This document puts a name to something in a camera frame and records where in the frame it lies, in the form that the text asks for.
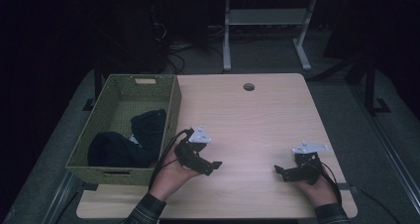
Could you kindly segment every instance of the sleeve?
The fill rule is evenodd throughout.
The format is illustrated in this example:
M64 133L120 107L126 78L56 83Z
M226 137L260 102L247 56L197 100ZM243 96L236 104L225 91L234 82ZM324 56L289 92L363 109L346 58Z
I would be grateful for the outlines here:
M153 195L146 193L124 221L125 224L155 224L163 212L166 202L160 201Z
M315 208L319 224L350 224L349 217L338 203L322 205Z

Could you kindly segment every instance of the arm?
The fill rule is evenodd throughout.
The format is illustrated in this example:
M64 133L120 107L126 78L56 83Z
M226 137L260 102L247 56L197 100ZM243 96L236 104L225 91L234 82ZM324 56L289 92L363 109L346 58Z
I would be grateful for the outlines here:
M319 224L350 223L349 217L338 203L337 197L325 177L320 175L313 185L305 181L296 181L295 185L305 193L314 206Z
M187 181L200 173L183 168L176 160L174 153L176 145L167 154L163 161L163 168L157 174L155 182L149 192L137 204L126 219L126 224L152 224L166 206L166 199L178 191Z

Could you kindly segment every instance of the hand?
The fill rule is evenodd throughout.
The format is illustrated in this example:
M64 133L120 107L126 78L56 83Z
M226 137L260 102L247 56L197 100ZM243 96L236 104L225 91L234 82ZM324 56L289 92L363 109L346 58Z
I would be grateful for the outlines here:
M294 184L305 193L314 207L338 203L333 187L322 175L313 185L306 181L295 181Z
M151 195L160 201L166 201L169 196L178 191L187 181L200 175L197 171L183 168L179 161L176 160L174 152L176 146L174 145L167 153L162 163L163 168L157 174L155 182L149 191Z

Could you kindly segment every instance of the desk surface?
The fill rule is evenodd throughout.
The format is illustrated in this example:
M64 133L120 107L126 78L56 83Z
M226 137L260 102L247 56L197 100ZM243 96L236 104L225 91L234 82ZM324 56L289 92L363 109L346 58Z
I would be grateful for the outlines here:
M330 146L305 80L300 74L179 76L182 92L178 131L203 125L212 142L200 156L223 164L210 176L190 180L167 200L161 218L304 218L313 209L274 165L293 168L292 148L309 141ZM254 91L246 91L252 83ZM333 149L320 159L345 183ZM81 218L127 217L147 188L99 185L84 191ZM350 217L357 207L342 190Z

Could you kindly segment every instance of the woven basket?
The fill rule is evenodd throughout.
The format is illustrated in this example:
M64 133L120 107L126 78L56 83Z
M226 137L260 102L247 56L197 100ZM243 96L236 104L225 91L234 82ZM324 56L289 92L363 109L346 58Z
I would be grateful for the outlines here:
M176 75L111 74L65 167L87 183L148 185L155 164L149 168L90 167L87 162L90 143L100 132L117 132L129 138L130 120L134 116L164 109L161 154L175 136L180 102Z

